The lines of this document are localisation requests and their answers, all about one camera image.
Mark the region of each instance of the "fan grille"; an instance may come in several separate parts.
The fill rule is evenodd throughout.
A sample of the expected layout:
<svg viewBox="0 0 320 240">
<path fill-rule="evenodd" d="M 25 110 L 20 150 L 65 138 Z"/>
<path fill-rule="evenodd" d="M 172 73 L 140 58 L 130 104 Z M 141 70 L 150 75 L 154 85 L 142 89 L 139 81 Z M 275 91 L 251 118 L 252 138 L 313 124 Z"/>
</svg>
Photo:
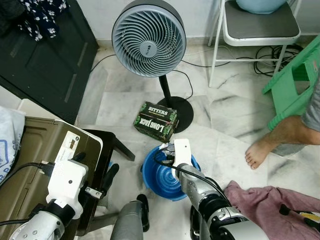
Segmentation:
<svg viewBox="0 0 320 240">
<path fill-rule="evenodd" d="M 181 61 L 186 35 L 169 11 L 143 5 L 127 10 L 118 18 L 112 31 L 112 44 L 128 70 L 144 77 L 159 77 Z"/>
</svg>

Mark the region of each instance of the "fan stand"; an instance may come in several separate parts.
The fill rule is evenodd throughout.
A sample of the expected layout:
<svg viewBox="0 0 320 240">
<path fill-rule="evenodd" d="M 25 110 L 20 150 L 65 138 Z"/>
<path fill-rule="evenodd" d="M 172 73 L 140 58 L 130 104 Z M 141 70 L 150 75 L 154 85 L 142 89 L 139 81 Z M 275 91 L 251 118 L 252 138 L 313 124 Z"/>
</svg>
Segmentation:
<svg viewBox="0 0 320 240">
<path fill-rule="evenodd" d="M 159 81 L 164 94 L 164 99 L 159 101 L 158 104 L 176 110 L 179 123 L 174 133 L 180 133 L 192 123 L 192 120 L 194 119 L 194 110 L 191 104 L 184 98 L 171 96 L 166 75 L 160 76 Z"/>
</svg>

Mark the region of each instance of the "cardboard box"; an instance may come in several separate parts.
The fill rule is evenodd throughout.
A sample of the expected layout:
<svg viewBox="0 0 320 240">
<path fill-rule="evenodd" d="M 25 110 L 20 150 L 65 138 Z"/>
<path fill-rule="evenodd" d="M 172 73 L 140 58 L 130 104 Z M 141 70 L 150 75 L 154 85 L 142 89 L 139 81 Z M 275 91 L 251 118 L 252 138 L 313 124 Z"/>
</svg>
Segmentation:
<svg viewBox="0 0 320 240">
<path fill-rule="evenodd" d="M 139 132 L 167 143 L 178 123 L 176 110 L 145 101 L 133 125 Z"/>
</svg>

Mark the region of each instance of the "fan base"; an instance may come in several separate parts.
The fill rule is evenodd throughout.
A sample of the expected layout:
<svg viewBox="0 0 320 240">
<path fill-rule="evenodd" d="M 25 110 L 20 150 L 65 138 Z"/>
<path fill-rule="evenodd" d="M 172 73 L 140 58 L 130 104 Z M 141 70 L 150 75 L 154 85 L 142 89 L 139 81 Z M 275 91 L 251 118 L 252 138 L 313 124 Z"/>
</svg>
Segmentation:
<svg viewBox="0 0 320 240">
<path fill-rule="evenodd" d="M 166 99 L 162 99 L 157 104 L 168 107 Z M 180 133 L 190 126 L 194 119 L 194 110 L 191 104 L 182 97 L 172 96 L 171 97 L 172 109 L 175 109 L 179 119 L 179 124 L 176 127 L 174 133 Z"/>
</svg>

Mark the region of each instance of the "blue bowl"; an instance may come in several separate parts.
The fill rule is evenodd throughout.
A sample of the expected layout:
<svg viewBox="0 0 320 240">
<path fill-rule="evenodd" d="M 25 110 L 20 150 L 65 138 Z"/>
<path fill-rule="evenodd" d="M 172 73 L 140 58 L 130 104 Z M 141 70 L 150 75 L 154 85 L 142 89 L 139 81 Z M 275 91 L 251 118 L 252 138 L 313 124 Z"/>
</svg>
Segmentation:
<svg viewBox="0 0 320 240">
<path fill-rule="evenodd" d="M 236 0 L 245 11 L 252 14 L 271 14 L 280 8 L 287 0 Z"/>
<path fill-rule="evenodd" d="M 181 191 L 181 184 L 172 175 L 171 168 L 162 166 L 155 161 L 154 157 L 158 150 L 158 146 L 152 149 L 144 160 L 142 166 L 144 184 L 148 189 L 152 189 L 154 193 L 163 198 L 172 201 L 184 199 L 187 195 Z M 159 152 L 156 155 L 157 161 L 163 161 L 165 158 L 166 155 L 163 152 Z M 200 166 L 193 155 L 191 156 L 191 162 L 200 171 Z"/>
</svg>

